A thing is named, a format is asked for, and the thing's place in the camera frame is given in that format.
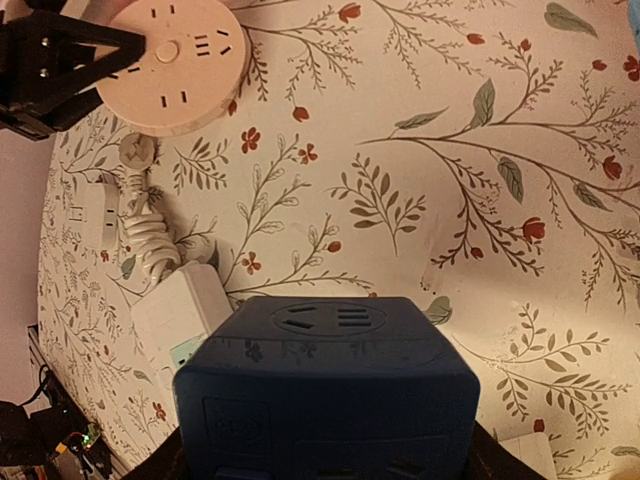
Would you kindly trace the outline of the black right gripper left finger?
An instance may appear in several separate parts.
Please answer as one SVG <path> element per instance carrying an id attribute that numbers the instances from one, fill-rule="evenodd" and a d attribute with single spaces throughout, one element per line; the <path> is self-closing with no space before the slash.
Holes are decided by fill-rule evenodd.
<path id="1" fill-rule="evenodd" d="M 122 480 L 187 480 L 188 465 L 179 429 Z"/>

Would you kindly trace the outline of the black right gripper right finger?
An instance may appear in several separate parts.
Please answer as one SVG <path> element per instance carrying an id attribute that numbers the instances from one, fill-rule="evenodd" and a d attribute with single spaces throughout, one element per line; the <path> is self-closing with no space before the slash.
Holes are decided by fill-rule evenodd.
<path id="1" fill-rule="evenodd" d="M 467 456 L 467 478 L 498 480 L 526 479 L 527 476 L 528 470 L 525 466 L 475 422 Z"/>

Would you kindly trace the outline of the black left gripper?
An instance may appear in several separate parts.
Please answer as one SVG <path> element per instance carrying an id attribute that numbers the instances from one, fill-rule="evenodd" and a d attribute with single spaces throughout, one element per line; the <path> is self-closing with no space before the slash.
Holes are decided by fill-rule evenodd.
<path id="1" fill-rule="evenodd" d="M 62 1 L 1 3 L 1 128 L 41 141 L 100 106 L 93 86 L 137 62 L 143 34 L 63 15 Z"/>

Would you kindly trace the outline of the round pink socket base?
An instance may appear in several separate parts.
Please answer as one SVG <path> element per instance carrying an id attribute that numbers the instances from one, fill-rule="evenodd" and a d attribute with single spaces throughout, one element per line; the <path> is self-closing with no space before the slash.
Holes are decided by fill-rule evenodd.
<path id="1" fill-rule="evenodd" d="M 103 103 L 152 137 L 195 132 L 221 116 L 248 64 L 244 30 L 220 1 L 136 1 L 110 22 L 141 34 L 145 53 L 97 83 Z"/>

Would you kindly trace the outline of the dark blue cube socket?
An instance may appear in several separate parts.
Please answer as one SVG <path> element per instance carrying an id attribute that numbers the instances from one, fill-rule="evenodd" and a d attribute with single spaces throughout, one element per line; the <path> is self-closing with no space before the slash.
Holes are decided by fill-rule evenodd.
<path id="1" fill-rule="evenodd" d="M 458 479 L 480 394 L 399 297 L 254 297 L 173 388 L 194 479 Z"/>

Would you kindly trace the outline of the white multicolour power strip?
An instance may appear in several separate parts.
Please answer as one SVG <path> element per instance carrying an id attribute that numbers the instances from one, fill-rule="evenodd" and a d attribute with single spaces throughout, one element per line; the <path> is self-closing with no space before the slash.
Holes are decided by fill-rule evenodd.
<path id="1" fill-rule="evenodd" d="M 176 372 L 231 314 L 216 269 L 199 262 L 170 273 L 132 307 L 144 354 L 166 392 Z"/>

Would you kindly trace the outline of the white plug adapter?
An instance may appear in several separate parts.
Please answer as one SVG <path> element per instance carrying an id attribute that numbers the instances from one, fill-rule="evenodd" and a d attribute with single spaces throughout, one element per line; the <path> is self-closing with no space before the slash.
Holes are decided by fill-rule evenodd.
<path id="1" fill-rule="evenodd" d="M 117 239 L 119 189 L 109 183 L 88 183 L 68 209 L 72 230 L 84 245 L 95 250 L 112 249 Z"/>

